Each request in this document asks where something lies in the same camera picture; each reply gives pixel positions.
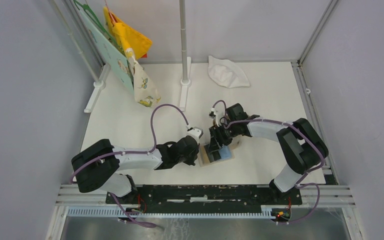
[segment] black metal plate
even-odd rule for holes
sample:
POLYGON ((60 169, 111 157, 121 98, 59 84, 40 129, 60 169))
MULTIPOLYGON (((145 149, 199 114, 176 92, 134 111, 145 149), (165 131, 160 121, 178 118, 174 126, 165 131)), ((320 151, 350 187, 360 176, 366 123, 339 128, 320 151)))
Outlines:
MULTIPOLYGON (((292 205, 303 203, 299 189, 293 188, 288 195, 274 201, 270 197, 270 189, 261 185, 143 185, 138 186, 137 190, 146 202, 147 213, 261 213, 261 205, 288 205, 288 197, 292 205), (223 201, 190 202, 191 198, 196 197, 223 201)), ((137 204, 137 198, 130 202, 121 198, 118 200, 121 204, 137 204)), ((108 194, 105 202, 115 204, 108 194)))

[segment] green hanger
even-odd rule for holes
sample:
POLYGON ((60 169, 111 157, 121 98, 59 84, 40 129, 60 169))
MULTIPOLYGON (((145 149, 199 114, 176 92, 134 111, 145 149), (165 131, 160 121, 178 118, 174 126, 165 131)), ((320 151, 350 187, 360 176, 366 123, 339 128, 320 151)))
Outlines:
POLYGON ((91 7, 87 4, 81 4, 77 0, 73 0, 73 1, 74 1, 74 4, 76 5, 77 9, 80 10, 80 8, 82 8, 84 10, 84 12, 86 13, 86 15, 92 20, 92 22, 95 23, 95 25, 102 32, 104 32, 106 35, 108 35, 108 37, 111 39, 111 41, 115 45, 115 47, 124 55, 123 48, 117 44, 117 41, 114 39, 114 37, 105 29, 104 26, 102 26, 101 22, 99 21, 98 17, 95 15, 94 11, 92 11, 91 7))

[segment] white arm segment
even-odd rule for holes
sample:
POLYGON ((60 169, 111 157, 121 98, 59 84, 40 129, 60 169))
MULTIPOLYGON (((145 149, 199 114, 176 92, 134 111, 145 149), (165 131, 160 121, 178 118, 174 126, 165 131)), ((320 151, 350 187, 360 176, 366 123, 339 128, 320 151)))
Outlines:
MULTIPOLYGON (((251 136, 257 138, 265 138, 275 142, 279 142, 276 133, 284 128, 287 128, 287 126, 264 121, 248 123, 248 129, 249 133, 251 133, 251 136)), ((289 167, 288 164, 286 164, 279 175, 274 178, 274 184, 280 191, 285 193, 293 188, 302 176, 303 175, 296 173, 289 167)))
MULTIPOLYGON (((150 169, 154 170, 158 168, 161 163, 161 153, 158 149, 149 154, 143 153, 128 153, 129 151, 135 152, 147 152, 151 148, 123 148, 115 146, 114 152, 127 152, 127 154, 115 155, 120 160, 119 170, 127 169, 150 169)), ((132 191, 132 185, 125 175, 120 175, 115 172, 99 189, 115 194, 117 197, 123 197, 124 195, 132 191)))

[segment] gray floor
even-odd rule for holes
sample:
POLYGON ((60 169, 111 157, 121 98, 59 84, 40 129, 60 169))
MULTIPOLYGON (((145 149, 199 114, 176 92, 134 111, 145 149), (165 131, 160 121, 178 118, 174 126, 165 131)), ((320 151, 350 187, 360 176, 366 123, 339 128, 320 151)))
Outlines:
MULTIPOLYGON (((307 209, 293 209, 293 219, 307 209)), ((64 240, 347 240, 341 209, 319 209, 303 222, 276 226, 267 219, 142 218, 159 227, 147 229, 109 217, 69 217, 64 240)))

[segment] white backdrop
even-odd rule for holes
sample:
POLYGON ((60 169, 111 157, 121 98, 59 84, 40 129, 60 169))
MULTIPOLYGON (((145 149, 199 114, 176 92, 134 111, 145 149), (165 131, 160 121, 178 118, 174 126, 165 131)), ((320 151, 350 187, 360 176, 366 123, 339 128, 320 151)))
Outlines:
MULTIPOLYGON (((88 0, 104 21, 104 0, 88 0)), ((181 61, 178 0, 107 0, 124 22, 153 41, 148 62, 181 61)), ((234 61, 296 60, 329 0, 186 0, 188 55, 234 61)))

